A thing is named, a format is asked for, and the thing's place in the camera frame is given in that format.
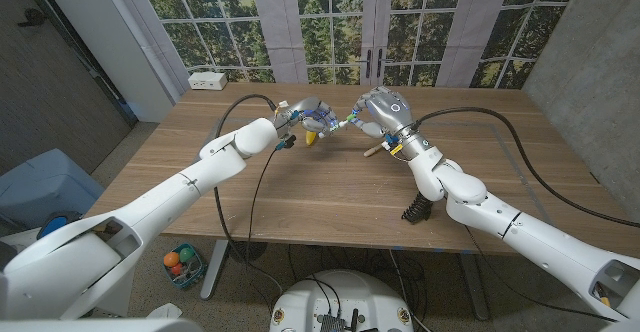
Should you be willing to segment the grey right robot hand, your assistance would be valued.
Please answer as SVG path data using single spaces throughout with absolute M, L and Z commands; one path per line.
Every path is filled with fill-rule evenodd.
M 410 161 L 431 148 L 414 127 L 415 120 L 407 100 L 399 93 L 379 86 L 361 95 L 353 107 L 351 122 L 373 138 L 397 137 L 400 152 Z

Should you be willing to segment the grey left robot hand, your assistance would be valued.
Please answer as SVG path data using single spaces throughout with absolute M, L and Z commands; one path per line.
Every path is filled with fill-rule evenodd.
M 288 135 L 296 124 L 307 131 L 318 133 L 321 138 L 331 135 L 340 127 L 340 121 L 332 108 L 318 97 L 308 97 L 291 106 L 281 107 L 273 118 L 279 138 Z

